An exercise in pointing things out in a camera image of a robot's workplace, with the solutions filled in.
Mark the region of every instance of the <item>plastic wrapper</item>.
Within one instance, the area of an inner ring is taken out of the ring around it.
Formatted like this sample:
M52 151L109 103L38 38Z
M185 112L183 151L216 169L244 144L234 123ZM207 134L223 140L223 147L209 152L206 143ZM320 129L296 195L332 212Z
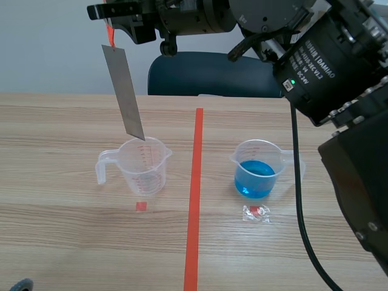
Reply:
M258 205L258 206L244 205L244 208L242 210L242 220L270 223L271 222L270 213L271 211L265 205Z

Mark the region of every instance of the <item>small red label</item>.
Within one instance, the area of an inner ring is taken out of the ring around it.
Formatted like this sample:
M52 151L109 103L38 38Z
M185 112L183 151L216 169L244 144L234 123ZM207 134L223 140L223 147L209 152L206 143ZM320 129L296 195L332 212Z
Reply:
M258 206L250 206L250 207L249 207L249 211L250 211L253 215L257 216L257 215L260 214L260 207L258 207Z
M146 211L147 203L146 202L136 202L136 211Z

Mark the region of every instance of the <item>white wall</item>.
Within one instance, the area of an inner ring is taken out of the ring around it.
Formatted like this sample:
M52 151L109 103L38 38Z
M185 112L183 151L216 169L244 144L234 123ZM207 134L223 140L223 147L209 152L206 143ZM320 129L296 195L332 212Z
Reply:
M86 11L99 2L1 0L0 92L113 93L101 48L109 44L105 23L89 20ZM178 47L227 53L242 38L238 29L182 36ZM160 55L160 40L135 45L117 30L115 43L126 51L136 93L146 94L148 70Z

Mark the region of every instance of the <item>measuring cup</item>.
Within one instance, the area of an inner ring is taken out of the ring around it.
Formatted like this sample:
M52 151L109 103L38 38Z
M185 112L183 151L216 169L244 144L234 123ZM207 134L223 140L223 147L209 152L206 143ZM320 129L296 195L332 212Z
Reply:
M286 167L293 165L293 150L281 150L269 141L253 139L241 143L230 160L237 164L237 190L248 198L263 198L271 192ZM306 165L303 161L300 165L303 179Z
M166 160L172 155L156 138L132 139L118 150L100 153L96 164L98 184L105 184L105 166L116 164L128 186L139 195L158 193L166 183Z

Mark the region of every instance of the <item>red tape line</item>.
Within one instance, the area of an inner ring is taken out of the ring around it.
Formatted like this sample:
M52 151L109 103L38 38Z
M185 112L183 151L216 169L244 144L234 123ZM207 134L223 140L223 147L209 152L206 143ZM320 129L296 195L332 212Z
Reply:
M197 108L195 115L192 181L190 186L189 222L187 225L184 291L198 290L199 205L201 196L203 123L204 109Z

